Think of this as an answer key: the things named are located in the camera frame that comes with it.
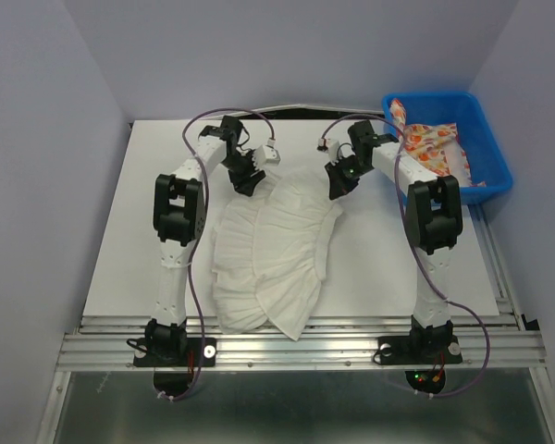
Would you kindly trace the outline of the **white ruffled skirt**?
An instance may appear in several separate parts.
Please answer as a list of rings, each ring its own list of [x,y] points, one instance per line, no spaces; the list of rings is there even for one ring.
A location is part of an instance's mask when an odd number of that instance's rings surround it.
[[[341,206],[308,168],[268,175],[225,207],[214,230],[212,296],[225,334],[270,323],[300,338],[327,278]]]

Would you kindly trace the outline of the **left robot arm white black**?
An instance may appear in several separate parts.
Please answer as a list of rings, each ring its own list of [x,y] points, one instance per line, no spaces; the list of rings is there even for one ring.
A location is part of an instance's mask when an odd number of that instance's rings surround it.
[[[236,193],[252,196],[265,172],[255,163],[256,151],[241,149],[244,125],[224,116],[205,126],[197,146],[178,169],[154,182],[154,231],[161,247],[159,290],[139,352],[156,365],[184,365],[201,349],[186,332],[185,293],[192,254],[204,233],[209,198],[208,179],[223,166]]]

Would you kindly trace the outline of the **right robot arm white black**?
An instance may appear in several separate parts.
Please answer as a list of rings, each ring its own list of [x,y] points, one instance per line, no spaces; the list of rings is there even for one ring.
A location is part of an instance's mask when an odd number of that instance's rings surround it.
[[[380,365],[457,364],[461,350],[444,291],[450,254],[463,232],[459,182],[422,166],[407,153],[401,139],[375,133],[368,120],[353,123],[348,136],[348,150],[327,136],[317,144],[329,157],[325,170],[330,199],[351,193],[361,177],[375,169],[386,175],[395,185],[404,233],[417,265],[410,331],[379,337],[373,360]]]

